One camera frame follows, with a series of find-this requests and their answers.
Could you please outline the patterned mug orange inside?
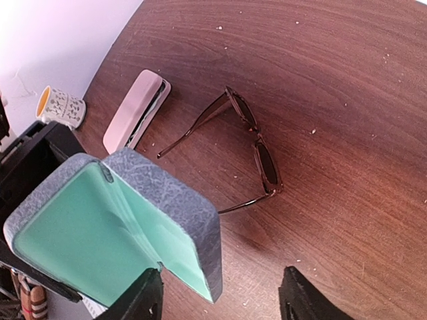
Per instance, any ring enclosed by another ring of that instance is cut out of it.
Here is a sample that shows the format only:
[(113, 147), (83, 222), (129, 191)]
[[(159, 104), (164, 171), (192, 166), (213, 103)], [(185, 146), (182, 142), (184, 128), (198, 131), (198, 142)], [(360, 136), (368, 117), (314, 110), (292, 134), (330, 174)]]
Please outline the patterned mug orange inside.
[(40, 96), (35, 116), (45, 124), (54, 121), (74, 130), (83, 123), (86, 111), (84, 100), (48, 85)]

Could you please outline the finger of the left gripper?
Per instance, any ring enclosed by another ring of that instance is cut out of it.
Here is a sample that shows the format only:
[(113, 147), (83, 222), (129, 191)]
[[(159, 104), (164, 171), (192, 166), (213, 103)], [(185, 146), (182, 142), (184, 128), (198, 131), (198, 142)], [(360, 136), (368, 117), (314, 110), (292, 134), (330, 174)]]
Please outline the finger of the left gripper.
[(18, 271), (50, 291), (74, 303), (82, 300), (82, 296), (76, 290), (48, 277), (14, 255), (4, 240), (1, 240), (1, 264)]

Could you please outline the pink glasses case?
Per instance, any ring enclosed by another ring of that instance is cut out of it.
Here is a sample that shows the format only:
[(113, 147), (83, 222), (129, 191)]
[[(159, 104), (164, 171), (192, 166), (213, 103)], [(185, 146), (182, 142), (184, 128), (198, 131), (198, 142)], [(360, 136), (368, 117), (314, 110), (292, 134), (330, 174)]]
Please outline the pink glasses case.
[(135, 149), (171, 92), (171, 84), (157, 73), (143, 70), (133, 82), (104, 136), (109, 154), (124, 147)]

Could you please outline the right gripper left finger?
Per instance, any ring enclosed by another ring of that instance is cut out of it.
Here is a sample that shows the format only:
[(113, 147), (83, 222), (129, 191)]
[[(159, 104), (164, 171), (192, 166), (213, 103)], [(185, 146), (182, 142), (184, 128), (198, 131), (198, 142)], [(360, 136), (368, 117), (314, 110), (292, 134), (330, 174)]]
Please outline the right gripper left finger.
[(99, 320), (161, 320), (163, 282), (157, 269), (146, 269)]

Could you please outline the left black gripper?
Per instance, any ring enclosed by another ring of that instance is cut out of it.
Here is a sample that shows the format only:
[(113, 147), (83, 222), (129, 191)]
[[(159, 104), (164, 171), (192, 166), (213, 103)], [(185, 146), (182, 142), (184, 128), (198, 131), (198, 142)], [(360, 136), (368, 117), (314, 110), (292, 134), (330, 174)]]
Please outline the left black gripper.
[(1, 155), (1, 212), (12, 212), (60, 164), (85, 150), (57, 122), (34, 122)]

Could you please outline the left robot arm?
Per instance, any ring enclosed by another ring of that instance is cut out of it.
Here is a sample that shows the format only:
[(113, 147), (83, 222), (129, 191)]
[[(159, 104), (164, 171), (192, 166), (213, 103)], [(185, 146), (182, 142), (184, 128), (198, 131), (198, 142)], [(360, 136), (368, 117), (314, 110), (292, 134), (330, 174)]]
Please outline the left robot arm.
[[(1, 222), (25, 200), (60, 164), (83, 147), (71, 130), (56, 122), (48, 125), (36, 121), (19, 137), (12, 132), (4, 110), (1, 111)], [(30, 319), (31, 306), (20, 300), (19, 283), (12, 272), (28, 276), (41, 285), (36, 297), (50, 290), (78, 303), (82, 297), (76, 290), (50, 279), (16, 255), (6, 240), (1, 239), (1, 318)]]

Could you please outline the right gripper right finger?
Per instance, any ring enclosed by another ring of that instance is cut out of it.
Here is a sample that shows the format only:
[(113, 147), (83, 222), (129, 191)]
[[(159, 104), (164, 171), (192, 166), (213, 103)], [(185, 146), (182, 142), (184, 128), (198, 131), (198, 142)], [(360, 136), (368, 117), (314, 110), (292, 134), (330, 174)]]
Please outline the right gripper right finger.
[(285, 267), (278, 295), (282, 319), (347, 319), (347, 314), (294, 266)]

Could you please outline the grey-blue glasses case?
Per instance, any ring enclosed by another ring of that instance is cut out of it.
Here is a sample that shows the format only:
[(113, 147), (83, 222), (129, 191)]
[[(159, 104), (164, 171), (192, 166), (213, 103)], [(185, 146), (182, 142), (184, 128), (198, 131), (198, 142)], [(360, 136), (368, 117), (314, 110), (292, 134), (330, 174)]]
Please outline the grey-blue glasses case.
[(216, 208), (134, 150), (78, 153), (8, 216), (24, 262), (110, 307), (147, 269), (167, 269), (211, 303), (222, 294)]

